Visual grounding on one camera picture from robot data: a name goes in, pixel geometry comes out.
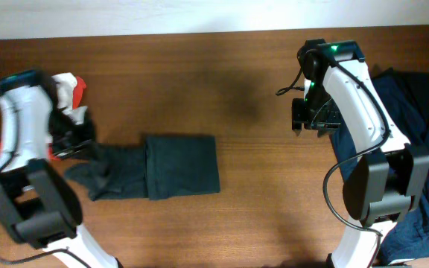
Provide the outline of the dark green t-shirt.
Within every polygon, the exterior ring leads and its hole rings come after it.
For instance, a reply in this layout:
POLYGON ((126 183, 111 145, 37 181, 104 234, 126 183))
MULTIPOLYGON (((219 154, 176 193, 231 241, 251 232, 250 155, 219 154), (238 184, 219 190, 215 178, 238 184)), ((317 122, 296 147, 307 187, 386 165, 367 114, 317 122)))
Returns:
POLYGON ((64 173, 84 186, 92 201, 220 192, 216 142, 210 135, 148 135, 140 146, 101 145, 99 152, 99 159, 64 173))

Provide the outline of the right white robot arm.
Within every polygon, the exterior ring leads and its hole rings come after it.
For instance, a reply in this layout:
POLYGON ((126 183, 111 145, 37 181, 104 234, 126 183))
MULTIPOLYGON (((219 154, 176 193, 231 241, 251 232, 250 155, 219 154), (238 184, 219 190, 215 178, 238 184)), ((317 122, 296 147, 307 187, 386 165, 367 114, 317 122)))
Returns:
POLYGON ((322 192, 331 213, 346 229, 326 259, 328 267, 373 267, 381 243, 398 222, 418 208, 429 170, 425 146, 411 144, 383 105, 355 41, 310 39, 296 55, 304 96, 292 101, 292 129, 331 134, 346 127, 355 154, 329 169, 322 192), (329 177, 355 163, 343 184, 348 218, 329 203, 329 177))

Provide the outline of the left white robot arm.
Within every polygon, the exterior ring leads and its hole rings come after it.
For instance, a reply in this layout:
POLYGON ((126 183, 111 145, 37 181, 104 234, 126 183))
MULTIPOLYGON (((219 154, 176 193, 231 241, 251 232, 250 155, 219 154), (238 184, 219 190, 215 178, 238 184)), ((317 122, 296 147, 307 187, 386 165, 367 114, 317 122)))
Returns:
POLYGON ((54 255, 67 267, 120 267, 83 224, 79 199, 52 159, 94 159, 100 153, 85 83, 70 72, 23 71, 0 80, 0 224, 14 242, 54 255))

